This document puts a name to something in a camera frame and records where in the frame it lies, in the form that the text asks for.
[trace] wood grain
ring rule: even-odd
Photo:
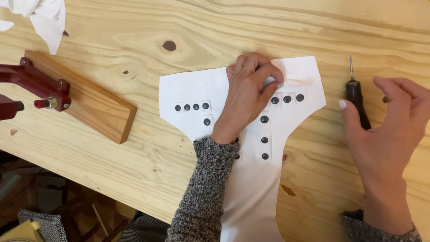
[[[70,83],[72,104],[66,113],[117,144],[127,141],[137,111],[135,106],[67,69],[48,54],[26,50],[24,57],[55,80],[64,79]]]
[[[288,138],[276,208],[279,231],[295,242],[347,241],[340,213],[363,206],[338,106],[349,56],[373,126],[386,114],[374,75],[430,88],[426,0],[66,0],[66,10],[69,36],[54,58],[139,107],[129,139],[119,146],[67,114],[27,108],[1,122],[0,149],[167,223],[196,157],[191,141],[159,118],[159,76],[231,65],[253,51],[316,57],[327,106]],[[15,22],[0,32],[1,63],[17,64],[25,49],[48,52],[30,21],[8,10],[0,18]],[[168,40],[174,51],[163,48]],[[0,92],[27,107],[35,98],[8,84]],[[415,225],[430,241],[427,128],[404,177]]]

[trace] fingernail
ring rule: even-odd
[[[347,103],[345,102],[345,100],[339,100],[339,106],[341,107],[341,109],[345,109],[347,107]]]

